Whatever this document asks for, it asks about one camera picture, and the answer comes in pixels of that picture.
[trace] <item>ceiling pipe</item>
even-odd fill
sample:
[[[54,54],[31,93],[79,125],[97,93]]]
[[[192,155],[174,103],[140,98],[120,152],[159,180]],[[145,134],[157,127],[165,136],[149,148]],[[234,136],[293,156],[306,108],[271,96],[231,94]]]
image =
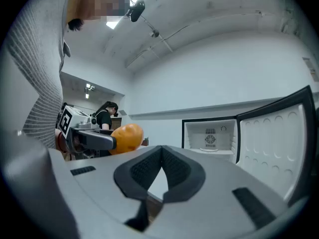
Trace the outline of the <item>ceiling pipe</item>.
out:
[[[166,47],[170,50],[170,52],[173,53],[173,50],[171,49],[169,44],[165,41],[165,39],[161,36],[161,34],[159,34],[159,37],[160,37],[161,41],[166,45]]]
[[[149,26],[149,28],[153,31],[153,30],[155,30],[155,27],[153,27],[153,25],[151,24],[151,23],[149,23],[149,21],[146,19],[146,18],[144,18],[142,15],[141,15],[141,17],[144,19],[144,22]],[[172,48],[169,46],[169,44],[165,41],[165,39],[161,36],[161,34],[159,34],[159,37],[160,37],[160,39],[161,39],[161,41],[165,44],[165,46],[169,49],[169,51],[171,52],[171,53],[173,53],[173,50],[172,50]]]
[[[153,47],[150,47],[148,48],[147,50],[143,50],[141,51],[135,58],[133,58],[129,63],[127,63],[125,65],[125,68],[128,68],[129,65],[131,65],[135,60],[137,60],[140,56],[142,56],[145,52],[147,51],[151,51],[157,58],[160,58],[154,51],[153,51],[153,48],[155,47],[156,45],[154,45]]]

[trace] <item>orange object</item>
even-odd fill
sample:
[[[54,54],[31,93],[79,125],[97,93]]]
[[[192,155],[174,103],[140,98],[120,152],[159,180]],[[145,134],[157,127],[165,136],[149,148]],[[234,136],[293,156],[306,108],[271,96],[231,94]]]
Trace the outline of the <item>orange object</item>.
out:
[[[137,124],[127,124],[114,130],[111,134],[116,139],[116,148],[109,150],[112,155],[136,150],[141,146],[144,132]]]

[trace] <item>security camera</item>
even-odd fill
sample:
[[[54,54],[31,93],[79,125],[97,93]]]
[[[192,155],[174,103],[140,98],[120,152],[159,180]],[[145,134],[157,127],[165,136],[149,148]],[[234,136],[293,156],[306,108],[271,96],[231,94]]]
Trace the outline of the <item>security camera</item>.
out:
[[[131,18],[131,22],[136,22],[145,10],[144,0],[137,0],[135,5],[130,7],[130,10],[126,14],[127,17]]]
[[[156,29],[154,29],[151,33],[150,33],[150,36],[153,37],[153,38],[156,38],[158,37],[160,34],[160,32]]]

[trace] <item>woman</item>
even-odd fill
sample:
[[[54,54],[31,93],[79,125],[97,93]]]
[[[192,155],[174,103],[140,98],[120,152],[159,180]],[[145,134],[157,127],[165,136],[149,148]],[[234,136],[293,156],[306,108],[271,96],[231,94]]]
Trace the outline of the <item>woman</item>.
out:
[[[107,101],[95,113],[96,121],[101,129],[110,130],[112,126],[111,116],[118,116],[118,105],[114,102]]]

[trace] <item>dark hair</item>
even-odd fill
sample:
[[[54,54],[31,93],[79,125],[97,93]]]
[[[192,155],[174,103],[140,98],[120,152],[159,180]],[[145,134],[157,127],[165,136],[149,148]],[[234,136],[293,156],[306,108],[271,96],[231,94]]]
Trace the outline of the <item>dark hair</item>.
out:
[[[118,108],[119,108],[116,103],[107,101],[105,104],[103,104],[103,105],[96,111],[95,114],[99,113],[101,110],[106,110],[107,107],[115,108],[116,111],[118,111]]]
[[[81,30],[81,27],[83,26],[83,24],[84,24],[83,20],[79,18],[75,18],[68,23],[69,29],[71,31]]]

